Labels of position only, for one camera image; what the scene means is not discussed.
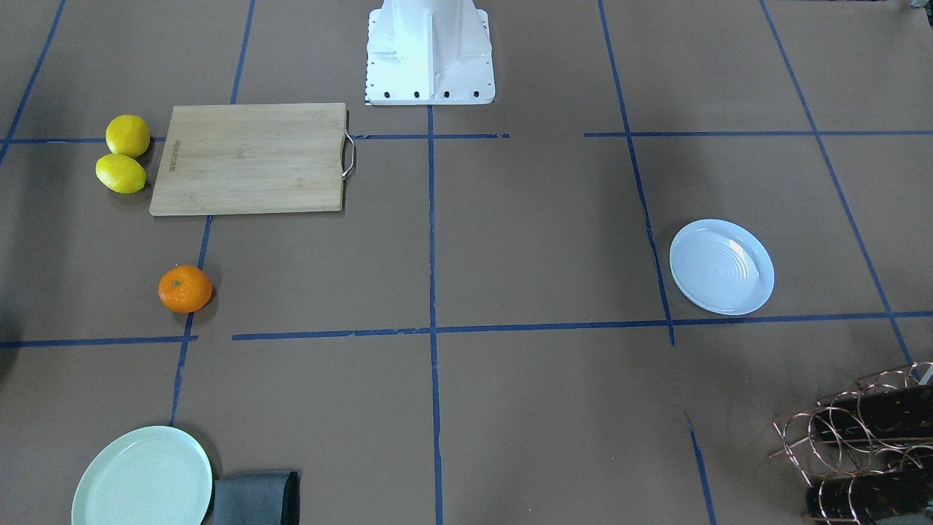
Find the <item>light blue plate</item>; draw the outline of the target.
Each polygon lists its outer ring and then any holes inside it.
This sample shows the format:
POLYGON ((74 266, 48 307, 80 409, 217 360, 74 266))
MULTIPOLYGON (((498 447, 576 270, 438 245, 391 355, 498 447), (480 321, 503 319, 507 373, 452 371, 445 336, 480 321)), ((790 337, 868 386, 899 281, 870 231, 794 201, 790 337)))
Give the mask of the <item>light blue plate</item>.
POLYGON ((776 270, 763 243, 742 226, 700 219, 674 236, 669 252, 674 283, 694 305, 740 316, 772 297, 776 270))

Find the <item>green plate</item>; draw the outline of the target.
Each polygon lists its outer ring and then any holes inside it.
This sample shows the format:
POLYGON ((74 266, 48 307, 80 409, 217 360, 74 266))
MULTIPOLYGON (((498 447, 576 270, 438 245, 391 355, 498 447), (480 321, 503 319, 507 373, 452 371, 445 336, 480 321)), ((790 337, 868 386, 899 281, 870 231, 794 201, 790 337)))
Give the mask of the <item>green plate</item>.
POLYGON ((212 465, 189 433, 150 426, 121 435, 81 475, 73 524, 200 524, 212 501, 212 465))

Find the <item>wooden cutting board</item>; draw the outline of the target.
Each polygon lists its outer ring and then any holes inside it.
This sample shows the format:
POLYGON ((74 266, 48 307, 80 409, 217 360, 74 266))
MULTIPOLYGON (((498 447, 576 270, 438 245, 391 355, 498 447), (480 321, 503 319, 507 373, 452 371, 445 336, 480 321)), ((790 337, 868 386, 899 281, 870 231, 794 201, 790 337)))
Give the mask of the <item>wooden cutting board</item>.
POLYGON ((155 217, 336 212, 356 146, 344 103, 175 106, 155 217))

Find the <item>orange fruit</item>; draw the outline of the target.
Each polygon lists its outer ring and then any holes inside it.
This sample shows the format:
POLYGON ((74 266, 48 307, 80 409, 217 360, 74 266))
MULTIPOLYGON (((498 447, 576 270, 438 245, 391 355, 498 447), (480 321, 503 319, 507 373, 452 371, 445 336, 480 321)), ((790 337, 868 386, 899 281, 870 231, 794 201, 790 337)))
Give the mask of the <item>orange fruit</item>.
POLYGON ((203 308, 213 295, 209 276, 194 265, 178 265, 160 278, 157 296, 172 312, 189 314, 203 308))

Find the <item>dark grey folded cloth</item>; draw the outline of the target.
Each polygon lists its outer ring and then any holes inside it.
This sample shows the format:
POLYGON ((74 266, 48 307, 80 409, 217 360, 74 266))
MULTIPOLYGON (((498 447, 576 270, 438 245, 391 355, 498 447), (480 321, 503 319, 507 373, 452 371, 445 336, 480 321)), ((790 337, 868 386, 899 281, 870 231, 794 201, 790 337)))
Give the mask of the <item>dark grey folded cloth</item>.
POLYGON ((214 482, 214 524, 299 524, 300 475, 256 471, 214 482))

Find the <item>lower yellow lemon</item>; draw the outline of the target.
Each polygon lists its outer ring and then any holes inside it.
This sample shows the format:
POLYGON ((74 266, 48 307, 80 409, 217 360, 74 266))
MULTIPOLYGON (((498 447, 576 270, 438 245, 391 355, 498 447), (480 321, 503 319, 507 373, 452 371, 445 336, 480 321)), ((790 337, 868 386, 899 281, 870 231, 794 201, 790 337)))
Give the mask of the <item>lower yellow lemon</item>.
POLYGON ((107 189, 120 194, 131 194, 143 190, 147 173, 136 159, 120 153, 100 157, 95 163, 95 175, 107 189))

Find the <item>yellow lemon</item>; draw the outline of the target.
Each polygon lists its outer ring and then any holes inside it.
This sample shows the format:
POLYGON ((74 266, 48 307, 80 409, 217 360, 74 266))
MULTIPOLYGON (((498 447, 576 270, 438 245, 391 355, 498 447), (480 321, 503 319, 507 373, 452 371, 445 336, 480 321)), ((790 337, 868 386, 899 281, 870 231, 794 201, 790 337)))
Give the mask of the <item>yellow lemon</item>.
POLYGON ((139 158, 149 149, 149 124, 139 115, 114 117, 104 130, 104 142, 113 154, 139 158))
POLYGON ((147 173, 136 159, 120 153, 100 157, 95 163, 95 175, 107 189, 120 194, 131 194, 143 190, 147 173))

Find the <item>upper yellow lemon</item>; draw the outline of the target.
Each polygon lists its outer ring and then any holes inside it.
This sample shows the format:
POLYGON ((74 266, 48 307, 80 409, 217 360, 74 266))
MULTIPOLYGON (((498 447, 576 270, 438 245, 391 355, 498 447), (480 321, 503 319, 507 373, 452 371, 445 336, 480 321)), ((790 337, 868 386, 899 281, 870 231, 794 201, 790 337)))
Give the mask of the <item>upper yellow lemon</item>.
POLYGON ((114 117, 104 130, 104 142, 113 154, 139 158, 149 149, 149 124, 139 115, 114 117))

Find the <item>green wine bottle middle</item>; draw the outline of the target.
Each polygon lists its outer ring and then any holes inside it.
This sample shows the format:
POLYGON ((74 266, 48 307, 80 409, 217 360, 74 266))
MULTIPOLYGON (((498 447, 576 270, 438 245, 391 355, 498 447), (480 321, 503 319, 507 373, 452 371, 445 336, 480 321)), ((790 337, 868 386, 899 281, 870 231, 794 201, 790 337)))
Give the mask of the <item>green wine bottle middle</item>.
POLYGON ((833 401, 813 417, 812 433, 826 442, 870 440, 892 444, 930 440, 931 385, 912 386, 833 401))

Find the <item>green wine bottle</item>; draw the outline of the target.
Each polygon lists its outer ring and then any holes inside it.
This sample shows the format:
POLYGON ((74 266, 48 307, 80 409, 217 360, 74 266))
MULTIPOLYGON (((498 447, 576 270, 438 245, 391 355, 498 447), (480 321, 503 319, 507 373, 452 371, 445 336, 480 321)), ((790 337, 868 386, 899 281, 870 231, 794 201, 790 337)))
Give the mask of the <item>green wine bottle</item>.
POLYGON ((930 440, 931 385, 912 386, 833 401, 813 417, 812 433, 826 442, 870 440, 892 444, 930 440))
POLYGON ((932 474, 906 470, 829 479, 811 486, 810 518, 823 524, 930 524, 932 474))

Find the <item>green wine bottle front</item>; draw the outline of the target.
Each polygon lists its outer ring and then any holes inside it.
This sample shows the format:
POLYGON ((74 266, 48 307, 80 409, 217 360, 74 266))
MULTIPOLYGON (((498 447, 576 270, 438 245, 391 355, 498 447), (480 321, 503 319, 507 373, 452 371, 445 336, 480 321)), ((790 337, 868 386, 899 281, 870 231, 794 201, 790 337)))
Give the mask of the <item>green wine bottle front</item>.
POLYGON ((930 524, 932 474, 906 470, 829 479, 811 486, 810 518, 823 524, 930 524))

